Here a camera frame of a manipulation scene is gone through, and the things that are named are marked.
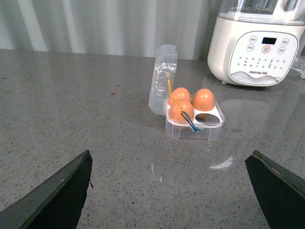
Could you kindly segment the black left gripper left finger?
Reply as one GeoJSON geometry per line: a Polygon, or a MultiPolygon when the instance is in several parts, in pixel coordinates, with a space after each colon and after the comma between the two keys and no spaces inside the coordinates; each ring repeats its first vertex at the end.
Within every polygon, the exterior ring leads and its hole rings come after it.
{"type": "Polygon", "coordinates": [[[0,213],[2,229],[75,229],[92,172],[89,150],[0,213]]]}

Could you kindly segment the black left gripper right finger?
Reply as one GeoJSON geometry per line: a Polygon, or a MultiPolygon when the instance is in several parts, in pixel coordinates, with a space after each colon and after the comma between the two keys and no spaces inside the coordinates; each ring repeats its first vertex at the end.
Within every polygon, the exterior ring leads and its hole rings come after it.
{"type": "Polygon", "coordinates": [[[260,208],[272,229],[305,227],[305,180],[259,151],[245,160],[260,208]]]}

